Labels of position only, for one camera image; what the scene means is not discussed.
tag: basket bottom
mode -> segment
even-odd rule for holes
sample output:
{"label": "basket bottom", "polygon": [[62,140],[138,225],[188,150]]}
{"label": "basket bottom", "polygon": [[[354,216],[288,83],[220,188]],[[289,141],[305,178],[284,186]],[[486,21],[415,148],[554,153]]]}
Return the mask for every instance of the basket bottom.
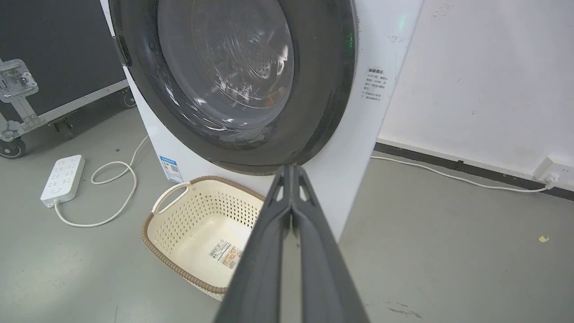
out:
{"label": "basket bottom", "polygon": [[[227,287],[251,229],[227,217],[214,217],[177,245],[169,258],[188,273],[216,287]],[[236,257],[226,257],[235,252]]]}

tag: basket handle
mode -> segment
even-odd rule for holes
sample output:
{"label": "basket handle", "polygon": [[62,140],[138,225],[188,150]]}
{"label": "basket handle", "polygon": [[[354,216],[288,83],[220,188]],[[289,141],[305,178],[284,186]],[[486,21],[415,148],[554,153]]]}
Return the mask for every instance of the basket handle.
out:
{"label": "basket handle", "polygon": [[[161,211],[158,211],[157,209],[159,209],[160,204],[163,203],[163,201],[174,191],[185,187],[185,191],[183,193],[180,194],[180,196],[178,196],[176,199],[174,199],[170,204],[168,204],[166,207],[164,207],[163,209],[161,209]],[[167,191],[165,191],[163,194],[161,194],[161,196],[157,199],[156,203],[153,205],[152,207],[152,213],[154,215],[159,215],[162,214],[167,208],[171,207],[172,205],[174,205],[177,201],[180,200],[180,198],[183,197],[183,195],[185,195],[185,193],[187,193],[189,191],[189,188],[191,187],[191,183],[189,182],[185,182],[185,183],[180,183],[177,185],[174,185],[172,187],[170,187]]]}

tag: white washing machine panel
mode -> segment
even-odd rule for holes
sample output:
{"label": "white washing machine panel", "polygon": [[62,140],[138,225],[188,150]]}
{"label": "white washing machine panel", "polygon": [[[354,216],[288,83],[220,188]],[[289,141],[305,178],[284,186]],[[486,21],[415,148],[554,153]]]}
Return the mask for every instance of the white washing machine panel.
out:
{"label": "white washing machine panel", "polygon": [[[100,1],[109,17],[107,2]],[[422,0],[355,1],[357,59],[348,105],[331,139],[303,165],[337,241],[391,101],[421,7]],[[146,103],[129,70],[124,67],[124,71],[158,160],[162,156],[175,161],[184,181],[216,175],[267,193],[272,176],[226,170],[206,161],[175,138]]]}

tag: gray floor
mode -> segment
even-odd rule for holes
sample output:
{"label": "gray floor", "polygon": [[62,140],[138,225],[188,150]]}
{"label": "gray floor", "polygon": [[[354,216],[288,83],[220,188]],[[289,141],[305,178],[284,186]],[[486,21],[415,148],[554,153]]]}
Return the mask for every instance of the gray floor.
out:
{"label": "gray floor", "polygon": [[[137,111],[123,111],[70,141],[38,130],[26,138],[30,155],[0,160],[0,322],[211,322],[219,303],[141,242],[144,218],[171,185],[150,145],[135,168],[135,197],[113,222],[72,228],[39,201],[54,161],[81,153],[85,182],[63,212],[84,223],[107,218],[132,179],[94,186],[90,176],[104,163],[128,162],[145,134]],[[572,232],[570,201],[372,160],[340,247],[373,322],[565,322],[574,318]],[[539,242],[542,235],[550,241]],[[297,263],[289,261],[287,276],[297,279]],[[288,284],[287,305],[297,291]],[[294,307],[284,322],[297,321]]]}

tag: black baseboard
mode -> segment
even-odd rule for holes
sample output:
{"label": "black baseboard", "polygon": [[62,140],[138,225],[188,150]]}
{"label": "black baseboard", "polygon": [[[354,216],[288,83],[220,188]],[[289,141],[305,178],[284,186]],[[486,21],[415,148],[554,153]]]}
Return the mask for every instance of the black baseboard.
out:
{"label": "black baseboard", "polygon": [[[506,174],[502,174],[495,171],[485,170],[484,168],[470,166],[465,164],[462,160],[452,161],[448,159],[443,159],[439,157],[434,157],[431,155],[426,155],[424,153],[414,152],[407,149],[397,148],[381,143],[376,143],[374,151],[388,153],[389,155],[400,156],[412,160],[417,160],[423,163],[433,164],[440,167],[448,168],[450,170],[460,171],[466,174],[471,174],[479,176],[482,178],[487,178],[495,180],[497,182],[510,184],[523,188],[525,190],[537,190],[544,187],[544,184],[533,182],[531,180],[518,178]],[[569,190],[560,189],[554,187],[553,189],[542,191],[541,193],[552,195],[559,198],[565,198],[570,201],[574,201],[574,192]]]}

